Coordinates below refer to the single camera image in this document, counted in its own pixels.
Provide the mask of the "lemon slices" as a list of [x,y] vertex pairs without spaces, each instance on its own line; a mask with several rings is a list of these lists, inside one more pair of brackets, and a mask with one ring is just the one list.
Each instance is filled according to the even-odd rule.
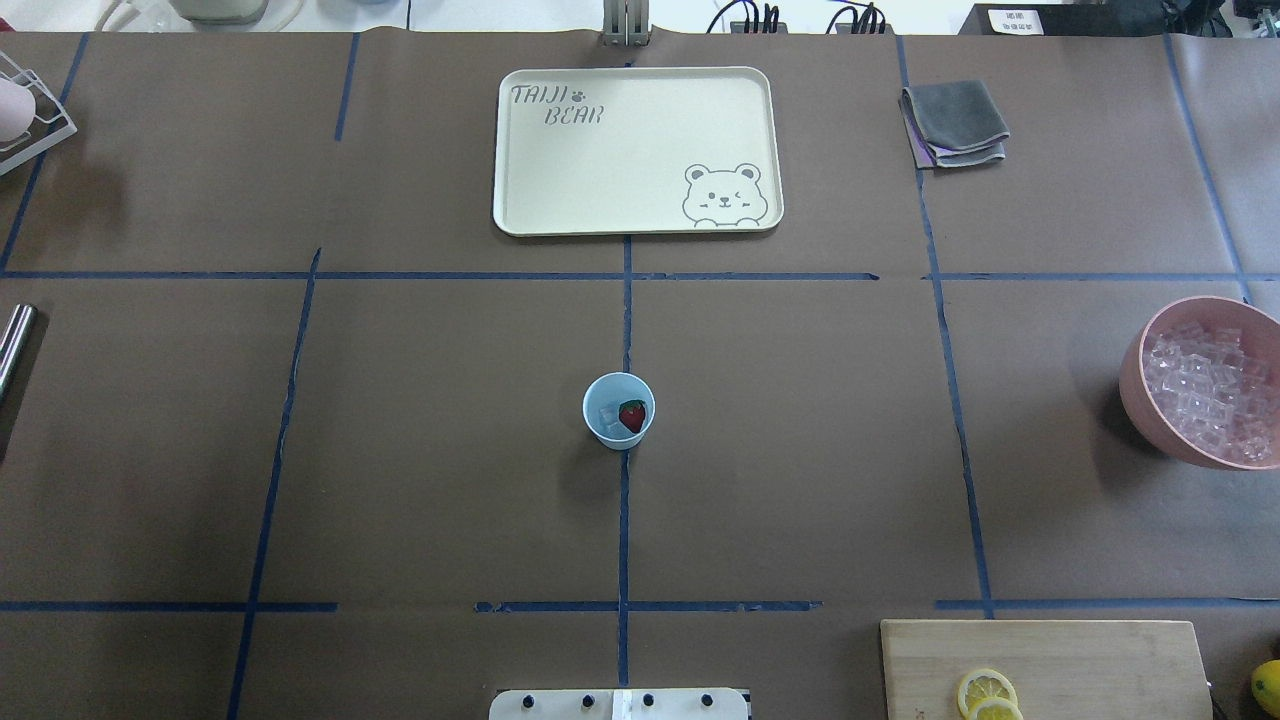
[[1024,719],[1014,684],[992,667],[965,674],[956,685],[960,719]]

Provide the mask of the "pink bowl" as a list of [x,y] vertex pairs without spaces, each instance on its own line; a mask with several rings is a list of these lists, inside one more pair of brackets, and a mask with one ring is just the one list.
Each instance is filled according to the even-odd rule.
[[1149,443],[1181,462],[1199,468],[1229,471],[1272,471],[1277,469],[1277,452],[1271,459],[1234,461],[1224,454],[1199,448],[1180,434],[1172,419],[1160,409],[1155,391],[1148,387],[1143,361],[1155,348],[1157,336],[1180,324],[1199,322],[1207,327],[1228,325],[1243,332],[1243,350],[1261,360],[1277,360],[1277,319],[1243,301],[1217,296],[1179,299],[1156,313],[1137,334],[1125,352],[1119,372],[1119,393],[1125,414]]

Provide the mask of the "pink cup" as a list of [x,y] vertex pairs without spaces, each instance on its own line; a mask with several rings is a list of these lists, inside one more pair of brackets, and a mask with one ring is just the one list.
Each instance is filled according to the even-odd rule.
[[36,113],[36,99],[28,86],[1,77],[0,81],[0,140],[12,143],[31,127]]

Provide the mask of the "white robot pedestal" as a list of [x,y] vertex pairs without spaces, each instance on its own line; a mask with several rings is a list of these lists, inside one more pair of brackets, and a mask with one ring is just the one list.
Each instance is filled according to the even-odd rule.
[[751,719],[746,691],[728,687],[508,689],[489,719]]

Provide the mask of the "ice cube in cup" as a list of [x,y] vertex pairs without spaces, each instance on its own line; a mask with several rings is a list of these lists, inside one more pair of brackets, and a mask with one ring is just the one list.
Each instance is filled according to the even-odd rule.
[[599,420],[599,427],[605,433],[625,432],[626,428],[620,420],[620,405],[618,404],[604,404],[596,410],[596,419]]

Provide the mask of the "grey folded cloth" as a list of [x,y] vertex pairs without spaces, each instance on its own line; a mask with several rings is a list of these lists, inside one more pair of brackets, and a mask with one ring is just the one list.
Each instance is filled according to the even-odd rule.
[[980,79],[910,85],[899,99],[918,169],[1002,161],[1010,128]]

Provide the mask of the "steel muddler black tip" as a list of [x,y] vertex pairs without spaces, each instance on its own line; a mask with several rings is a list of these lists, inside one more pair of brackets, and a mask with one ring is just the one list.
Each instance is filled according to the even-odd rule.
[[3,332],[0,379],[1,398],[5,397],[12,384],[20,360],[20,352],[37,315],[38,310],[36,306],[31,304],[17,304],[8,320],[5,331]]

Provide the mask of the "yellow lemon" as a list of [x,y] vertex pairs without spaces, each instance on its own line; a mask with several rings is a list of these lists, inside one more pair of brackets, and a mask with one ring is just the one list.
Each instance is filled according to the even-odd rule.
[[1251,673],[1251,694],[1257,706],[1270,717],[1280,719],[1280,660],[1274,659],[1256,666]]

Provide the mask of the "light blue cup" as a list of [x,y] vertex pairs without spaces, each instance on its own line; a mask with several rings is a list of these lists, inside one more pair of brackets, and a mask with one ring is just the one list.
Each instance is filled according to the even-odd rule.
[[[617,433],[603,432],[596,419],[596,410],[604,404],[622,404],[631,398],[643,398],[646,402],[648,418],[644,429],[639,434],[632,434],[627,429]],[[657,415],[657,401],[650,387],[637,375],[612,372],[600,375],[588,387],[582,397],[581,411],[588,429],[607,448],[628,450],[645,437]]]

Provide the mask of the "aluminium frame post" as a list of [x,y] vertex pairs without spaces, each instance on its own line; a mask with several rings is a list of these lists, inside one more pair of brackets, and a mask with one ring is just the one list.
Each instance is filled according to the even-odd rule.
[[643,47],[652,40],[649,0],[604,0],[602,44],[607,47]]

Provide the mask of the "red strawberry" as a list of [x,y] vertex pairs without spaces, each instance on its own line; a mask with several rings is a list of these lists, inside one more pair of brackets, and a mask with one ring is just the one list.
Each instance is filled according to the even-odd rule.
[[617,407],[618,423],[632,434],[639,434],[646,423],[648,407],[643,398],[623,401]]

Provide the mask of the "bamboo cutting board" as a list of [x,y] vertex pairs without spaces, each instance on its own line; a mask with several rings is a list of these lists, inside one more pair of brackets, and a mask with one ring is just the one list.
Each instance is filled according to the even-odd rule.
[[891,719],[960,719],[960,680],[1002,673],[1027,719],[1211,719],[1185,621],[925,620],[879,624]]

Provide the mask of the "cream bear tray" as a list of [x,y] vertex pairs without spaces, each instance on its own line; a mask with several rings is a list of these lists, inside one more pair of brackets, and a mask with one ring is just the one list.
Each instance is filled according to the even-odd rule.
[[756,68],[521,69],[500,82],[492,217],[507,234],[758,232],[783,215]]

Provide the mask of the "white cup rack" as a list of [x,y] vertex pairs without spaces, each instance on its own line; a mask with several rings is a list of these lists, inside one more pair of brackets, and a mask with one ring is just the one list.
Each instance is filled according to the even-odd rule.
[[65,109],[64,101],[50,90],[40,74],[19,65],[5,53],[1,54],[1,77],[28,86],[36,99],[35,119],[28,131],[12,143],[1,143],[1,174],[8,176],[76,135],[78,127]]

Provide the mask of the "pile of ice cubes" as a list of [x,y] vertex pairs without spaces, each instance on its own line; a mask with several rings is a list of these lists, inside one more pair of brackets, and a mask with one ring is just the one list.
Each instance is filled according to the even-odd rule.
[[1245,350],[1234,325],[1184,322],[1162,331],[1143,354],[1146,388],[1174,430],[1198,450],[1261,466],[1277,452],[1275,366]]

